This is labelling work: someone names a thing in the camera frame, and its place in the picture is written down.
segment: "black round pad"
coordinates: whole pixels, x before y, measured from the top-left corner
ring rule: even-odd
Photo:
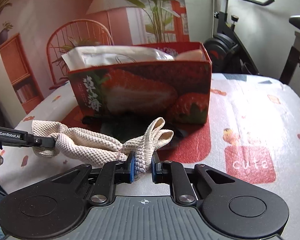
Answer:
[[[209,57],[212,61],[212,72],[222,73],[224,69],[224,58],[229,50],[228,46],[219,39],[210,38],[204,43]]]
[[[29,217],[43,217],[57,208],[57,202],[47,196],[32,196],[20,203],[20,211]]]
[[[240,239],[280,234],[289,217],[282,198],[243,181],[215,187],[201,212],[212,227]]]
[[[0,202],[0,226],[18,239],[52,239],[75,228],[85,215],[81,198],[66,184],[29,186]]]
[[[229,203],[231,211],[242,217],[257,217],[266,211],[266,204],[251,196],[240,196],[233,198]]]

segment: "pink wall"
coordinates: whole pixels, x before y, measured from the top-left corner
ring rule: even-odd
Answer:
[[[26,56],[44,97],[52,86],[46,56],[46,45],[51,34],[61,25],[86,18],[92,0],[12,0],[0,16],[0,27],[10,21],[14,28],[9,37],[20,33]]]
[[[111,24],[111,35],[115,45],[132,45],[130,27],[127,16],[126,8],[114,9],[108,12]],[[110,30],[109,21],[106,12],[93,13],[86,16],[91,19],[102,23]]]
[[[108,12],[111,24],[111,35],[115,45],[132,45],[130,27],[126,8],[114,9]],[[87,19],[91,19],[102,23],[108,30],[110,30],[107,13],[99,12],[88,14]]]

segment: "red cardboard box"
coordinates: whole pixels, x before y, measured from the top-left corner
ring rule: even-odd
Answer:
[[[109,117],[133,113],[168,122],[207,121],[212,62],[199,42],[140,45],[172,56],[201,49],[204,61],[154,61],[96,66],[68,77],[82,113]]]

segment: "floor lamp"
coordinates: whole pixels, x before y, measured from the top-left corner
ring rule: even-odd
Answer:
[[[108,25],[109,25],[109,32],[112,36],[109,11],[113,10],[113,9],[122,8],[122,7],[135,7],[135,5],[132,3],[129,3],[126,0],[93,0],[89,6],[87,14],[106,11]]]

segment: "white rope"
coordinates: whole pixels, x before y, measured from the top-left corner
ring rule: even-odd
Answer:
[[[89,163],[94,167],[107,162],[127,159],[130,151],[135,151],[135,174],[140,175],[150,169],[151,157],[155,150],[170,142],[171,130],[161,130],[162,117],[154,120],[143,136],[128,140],[124,144],[110,136],[82,128],[68,128],[60,122],[32,121],[32,134],[52,137],[56,141],[54,149],[33,147],[37,156],[52,158],[63,153],[65,156]]]

